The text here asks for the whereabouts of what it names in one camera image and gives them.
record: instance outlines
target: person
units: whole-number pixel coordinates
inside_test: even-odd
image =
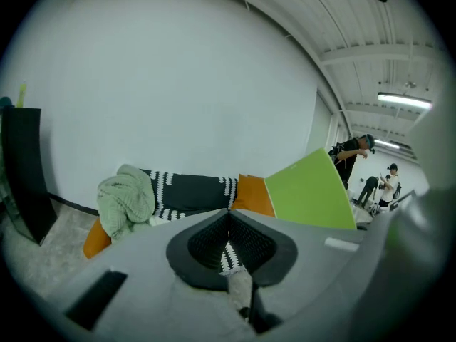
[[[385,176],[386,181],[390,181],[390,178],[391,178],[390,175],[386,175],[386,176]],[[380,190],[385,189],[385,184],[379,184],[378,188],[379,188]]]
[[[393,195],[399,183],[398,166],[395,163],[392,163],[388,169],[390,170],[391,174],[391,178],[389,180],[386,180],[383,176],[380,176],[380,179],[385,185],[383,194],[380,198],[380,201],[378,202],[378,206],[380,208],[387,207],[393,201]]]
[[[348,189],[348,179],[350,179],[351,170],[355,165],[356,156],[361,155],[364,158],[367,158],[368,154],[366,150],[370,150],[374,153],[374,145],[374,137],[370,134],[366,134],[362,137],[347,140],[344,143],[337,143],[337,145],[333,146],[333,149],[329,151],[328,154],[333,160],[346,190]]]
[[[363,196],[365,195],[366,198],[364,199],[362,208],[366,206],[366,203],[369,200],[369,197],[372,194],[373,191],[373,198],[375,199],[375,194],[377,193],[377,186],[378,186],[378,177],[370,176],[366,180],[366,184],[364,185],[363,191],[361,192],[361,195],[358,198],[358,206],[361,204],[361,201],[363,200]]]

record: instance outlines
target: black panel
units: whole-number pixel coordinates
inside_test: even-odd
[[[38,243],[57,219],[41,168],[40,115],[41,109],[4,108],[1,124],[6,177],[19,213]]]
[[[66,312],[66,316],[81,327],[91,330],[126,278],[127,275],[122,272],[105,272]]]

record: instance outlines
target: fluorescent light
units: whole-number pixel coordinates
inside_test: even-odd
[[[422,109],[430,109],[432,107],[432,103],[430,103],[429,101],[409,98],[404,95],[378,93],[378,99],[379,101],[389,101],[391,103],[411,105]]]
[[[385,145],[387,147],[394,148],[395,150],[398,150],[400,148],[398,145],[394,145],[394,144],[389,143],[389,142],[383,142],[382,140],[375,140],[375,143],[377,143],[379,145]]]

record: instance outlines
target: man in white shirt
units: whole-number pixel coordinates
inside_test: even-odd
[[[391,178],[387,181],[383,176],[380,179],[385,183],[385,189],[383,194],[378,202],[378,206],[381,208],[387,207],[393,201],[393,195],[398,188],[399,176],[398,176],[398,166],[395,163],[392,163],[390,167]]]

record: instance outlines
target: green board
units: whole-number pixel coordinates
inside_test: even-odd
[[[356,229],[345,187],[323,148],[264,181],[277,218],[320,227]]]

